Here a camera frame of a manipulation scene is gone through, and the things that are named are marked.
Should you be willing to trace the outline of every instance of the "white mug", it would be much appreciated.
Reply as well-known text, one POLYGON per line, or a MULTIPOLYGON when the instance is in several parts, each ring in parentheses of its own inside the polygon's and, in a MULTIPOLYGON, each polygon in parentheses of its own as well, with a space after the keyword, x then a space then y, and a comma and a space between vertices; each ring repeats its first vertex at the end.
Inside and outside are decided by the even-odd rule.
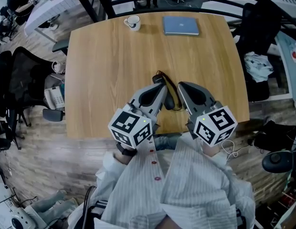
POLYGON ((65 63, 60 63, 58 61, 54 61, 52 63, 52 69, 57 74, 64 74, 65 73, 65 63))
POLYGON ((138 31, 140 28, 140 17, 138 15, 131 15, 124 20, 125 25, 127 25, 132 31, 138 31))

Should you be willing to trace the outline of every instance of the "telephone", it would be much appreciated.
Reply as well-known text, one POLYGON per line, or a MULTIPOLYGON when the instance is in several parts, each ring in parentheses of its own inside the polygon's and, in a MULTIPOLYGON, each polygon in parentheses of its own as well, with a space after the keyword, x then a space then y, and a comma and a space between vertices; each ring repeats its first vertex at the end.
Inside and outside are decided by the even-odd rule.
POLYGON ((50 109, 64 108, 64 99, 59 86, 44 90, 46 102, 50 109))

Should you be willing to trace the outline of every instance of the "wooden floor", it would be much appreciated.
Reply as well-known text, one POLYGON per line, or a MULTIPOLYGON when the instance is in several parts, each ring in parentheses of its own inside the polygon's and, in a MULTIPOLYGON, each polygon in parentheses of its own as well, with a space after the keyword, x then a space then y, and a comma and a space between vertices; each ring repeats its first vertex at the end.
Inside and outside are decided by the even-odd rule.
MULTIPOLYGON (((72 29, 90 24, 91 21, 82 7, 65 13, 58 19, 60 27, 52 36, 55 39, 66 38, 72 29), (77 24, 72 24, 71 17, 77 17, 77 24)), ((64 62, 61 52, 52 53, 52 43, 39 35, 25 37, 23 27, 12 42, 1 50, 11 50, 18 46, 27 48, 32 53, 47 60, 64 62)), ((105 151, 115 149, 111 139, 71 140, 66 137, 65 121, 48 122, 42 117, 42 107, 28 109, 25 115, 32 126, 18 124, 18 134, 24 135, 20 140, 22 150, 12 145, 10 150, 0 153, 0 168, 5 182, 14 187, 21 200, 39 196, 43 198, 58 189, 65 189, 68 196, 82 202, 87 188, 95 184, 95 173, 102 166, 105 151)), ((235 150, 247 146, 247 139, 253 130, 258 130, 266 116, 281 124, 296 124, 296 111, 292 100, 250 103, 251 120, 237 127, 232 139, 235 150)), ((244 148, 237 158, 231 157, 230 165, 241 179, 253 185, 256 203, 272 200, 285 186, 286 174, 270 174, 263 170, 261 161, 265 154, 249 146, 244 148)))

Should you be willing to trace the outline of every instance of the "white bag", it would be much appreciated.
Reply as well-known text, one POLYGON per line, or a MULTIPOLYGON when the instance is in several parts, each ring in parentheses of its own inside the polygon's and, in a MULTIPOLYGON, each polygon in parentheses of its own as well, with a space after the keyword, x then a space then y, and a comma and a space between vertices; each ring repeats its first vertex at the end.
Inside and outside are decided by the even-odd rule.
POLYGON ((268 57, 249 52, 244 56, 247 72, 256 82, 268 80, 268 75, 273 73, 273 66, 268 61, 268 57))

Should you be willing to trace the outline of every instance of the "laptop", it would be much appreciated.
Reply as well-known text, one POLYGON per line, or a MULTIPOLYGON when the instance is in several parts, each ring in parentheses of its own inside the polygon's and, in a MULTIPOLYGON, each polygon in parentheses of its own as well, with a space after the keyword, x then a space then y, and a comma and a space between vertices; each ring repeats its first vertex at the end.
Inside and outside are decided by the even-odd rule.
POLYGON ((195 18, 164 16, 163 27, 165 35, 199 35, 199 29, 195 18))

